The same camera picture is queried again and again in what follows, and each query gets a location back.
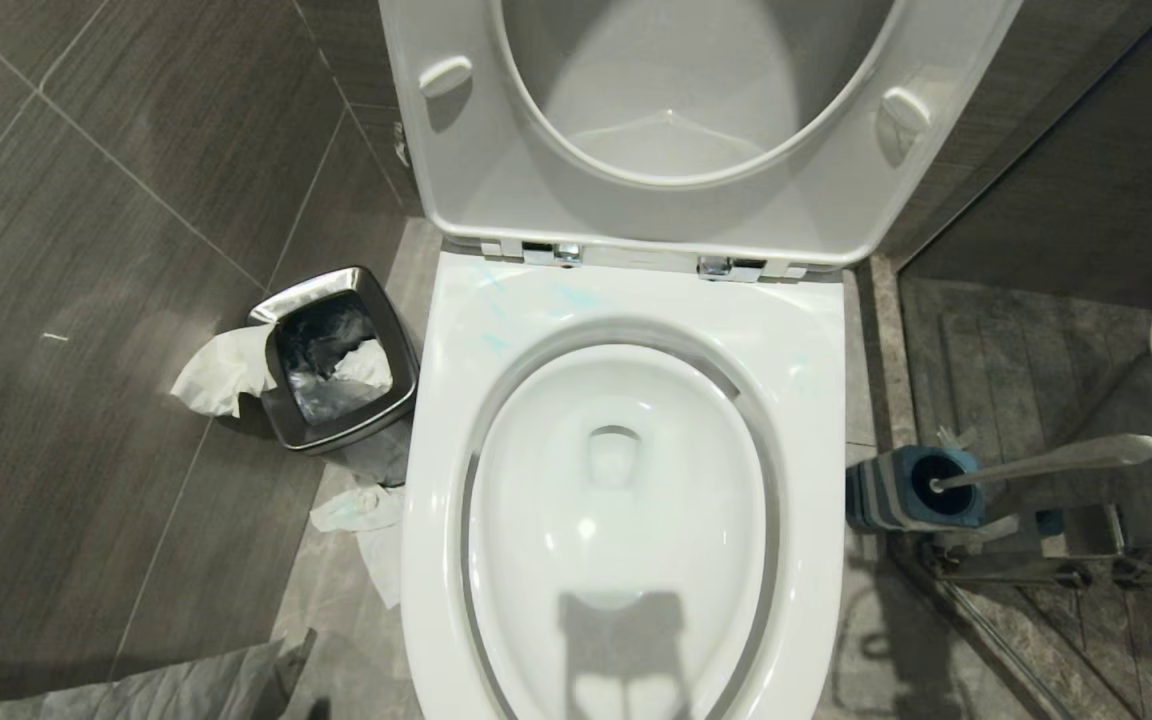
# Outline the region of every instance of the toilet seat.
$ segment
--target toilet seat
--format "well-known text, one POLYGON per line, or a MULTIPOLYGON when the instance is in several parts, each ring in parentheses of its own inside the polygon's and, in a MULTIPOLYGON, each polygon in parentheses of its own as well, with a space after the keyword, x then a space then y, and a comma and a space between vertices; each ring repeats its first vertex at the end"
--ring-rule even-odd
MULTIPOLYGON (((480 462, 492 462, 483 448, 493 419, 528 378, 563 370, 554 363, 575 351, 626 342, 667 350, 673 370, 699 369, 705 382, 727 386, 726 396, 737 399, 732 414, 756 429, 749 442, 761 446, 760 467, 778 478, 776 500, 764 509, 774 562, 755 574, 770 605, 735 602, 733 616, 756 611, 732 621, 756 630, 753 650, 746 652, 742 637, 735 655, 723 655, 728 664, 719 670, 732 669, 735 682, 708 692, 689 685, 691 697, 712 703, 691 706, 692 717, 714 706, 726 708, 723 717, 810 715, 841 584, 842 483, 819 482, 841 478, 844 465, 841 283, 707 283, 664 272, 645 279, 639 270, 561 270, 452 252, 440 256, 435 276, 403 530, 403 632, 425 717, 508 717, 502 698, 514 717, 566 717, 548 712, 545 700, 510 694, 515 688, 497 675, 498 665, 482 655, 490 632, 472 607, 483 597, 475 575, 485 583, 484 571, 494 569, 492 559, 467 555, 482 546, 471 526, 508 516, 476 514, 472 498, 467 505, 463 497, 480 462), (732 323, 734 316, 755 323, 732 323)), ((699 562, 691 568, 718 578, 699 562)), ((596 584, 602 575, 591 578, 596 584)), ((644 589, 677 591, 660 582, 644 589)), ((558 609, 550 615, 558 619, 558 609)), ((536 638, 532 651, 544 655, 552 646, 552 637, 536 638)), ((700 670, 689 682, 712 676, 700 670)), ((562 679, 554 680, 561 688, 562 679)))
MULTIPOLYGON (((576 670, 599 667, 622 683, 655 667, 649 675, 675 679, 690 717, 809 717, 842 571, 836 270, 872 252, 890 227, 1020 0, 380 0, 380 8, 420 199, 447 236, 403 532, 403 630, 425 717, 576 720, 574 703, 602 714, 605 697, 571 682, 576 670), (660 392, 680 404, 688 392, 718 402, 712 414, 727 420, 713 432, 727 438, 727 461, 744 468, 741 487, 753 487, 755 447, 761 505, 755 493, 735 505, 744 510, 705 521, 735 526, 761 507, 761 528, 730 536, 740 552, 687 553, 699 577, 735 583, 728 594, 669 575, 649 541, 626 553, 639 567, 661 564, 641 574, 639 588, 621 588, 636 575, 616 575, 608 559, 511 551, 509 538, 544 537, 531 506, 570 541, 584 520, 602 526, 602 515, 577 511, 586 505, 614 520, 600 502, 658 497, 653 483, 630 479, 598 490, 620 500, 591 500, 590 484, 637 477, 622 452, 634 442, 628 434, 599 439, 612 442, 605 456, 586 450, 582 461, 596 472, 547 465, 552 457, 513 445, 556 438, 570 450, 581 432, 593 438, 597 429, 564 429, 564 415, 546 414, 544 402, 535 424, 509 404, 547 397, 536 382, 561 389, 582 367, 616 363, 675 379, 675 391, 660 392), (732 432, 736 416, 748 438, 732 432), (511 430, 529 441, 493 439, 511 430), (520 468, 553 475, 553 492, 513 477, 511 454, 520 468), (594 475, 604 480, 585 482, 594 475), (725 577, 733 558, 756 571, 725 577), (545 569, 554 560, 566 564, 545 569), (713 617, 691 615, 708 606, 713 617), (676 638, 660 646, 659 662, 586 657, 585 638, 617 647, 637 626, 676 638)), ((644 396, 650 386, 626 393, 644 396)), ((607 416, 599 429, 621 427, 611 409, 599 414, 607 416)), ((657 427, 635 423, 626 430, 639 439, 657 427)), ((712 502, 691 475, 680 486, 700 487, 695 502, 712 502)), ((657 506, 642 506, 644 518, 660 521, 657 506)), ((622 543, 637 541, 626 530, 622 543)), ((646 717, 681 707, 659 705, 668 689, 644 692, 643 702, 658 703, 646 717)))

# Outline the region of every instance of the toilet lid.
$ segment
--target toilet lid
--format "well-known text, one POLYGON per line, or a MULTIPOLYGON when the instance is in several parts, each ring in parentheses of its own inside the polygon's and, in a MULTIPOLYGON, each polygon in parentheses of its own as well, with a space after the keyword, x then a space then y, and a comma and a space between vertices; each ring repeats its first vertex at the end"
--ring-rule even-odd
POLYGON ((508 717, 707 717, 744 680, 767 498, 698 369, 631 344, 550 361, 492 420, 468 505, 471 619, 508 717))
POLYGON ((783 267, 877 247, 1020 0, 380 6, 448 236, 783 267))

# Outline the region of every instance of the white toilet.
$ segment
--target white toilet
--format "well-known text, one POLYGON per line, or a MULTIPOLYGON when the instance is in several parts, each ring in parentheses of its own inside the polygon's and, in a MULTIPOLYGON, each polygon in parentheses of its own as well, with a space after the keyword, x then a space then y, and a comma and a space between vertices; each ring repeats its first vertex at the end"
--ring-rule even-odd
POLYGON ((435 274, 402 614, 430 720, 810 717, 838 270, 1020 0, 381 0, 435 274))

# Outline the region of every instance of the floor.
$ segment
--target floor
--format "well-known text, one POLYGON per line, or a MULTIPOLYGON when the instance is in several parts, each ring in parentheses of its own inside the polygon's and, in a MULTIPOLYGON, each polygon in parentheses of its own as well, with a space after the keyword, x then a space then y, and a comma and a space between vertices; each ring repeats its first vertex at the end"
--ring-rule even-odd
MULTIPOLYGON (((435 229, 424 219, 410 220, 387 283, 417 336, 429 318, 438 249, 435 229)), ((858 297, 850 275, 847 302, 847 458, 855 462, 873 456, 876 448, 858 297)), ((349 475, 328 470, 314 505, 354 483, 349 475)), ((872 536, 847 537, 838 644, 816 717, 1030 717, 878 548, 872 536)), ((294 643, 312 628, 319 637, 285 717, 420 719, 403 651, 401 609, 384 608, 351 537, 308 526, 273 635, 294 643)))
MULTIPOLYGON (((1070 439, 1152 434, 1152 363, 1140 355, 1149 311, 924 278, 902 278, 901 296, 924 444, 940 427, 970 429, 969 450, 992 465, 1070 439)), ((1119 503, 1130 546, 1152 548, 1152 461, 1013 482, 998 499, 1000 511, 1105 501, 1119 503)), ((1021 592, 1134 715, 1152 720, 1152 592, 1120 591, 1107 566, 1093 570, 1085 591, 1021 592)))

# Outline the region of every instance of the gray tile floor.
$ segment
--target gray tile floor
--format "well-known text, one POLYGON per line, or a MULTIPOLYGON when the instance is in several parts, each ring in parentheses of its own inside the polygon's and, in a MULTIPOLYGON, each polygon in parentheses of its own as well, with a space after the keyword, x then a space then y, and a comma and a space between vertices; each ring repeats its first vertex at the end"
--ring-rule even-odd
MULTIPOLYGON (((438 233, 426 220, 408 222, 387 290, 420 335, 429 318, 438 262, 438 233)), ((861 342, 856 287, 846 275, 847 460, 874 455, 869 384, 861 342)), ((329 469, 314 506, 351 487, 348 473, 329 469)), ((1005 683, 884 561, 874 537, 847 536, 842 615, 819 719, 956 719, 1029 717, 1005 683)), ((274 637, 301 642, 319 634, 288 708, 288 720, 329 706, 334 720, 420 719, 403 651, 402 606, 386 611, 371 588, 355 541, 308 526, 288 579, 274 637)))

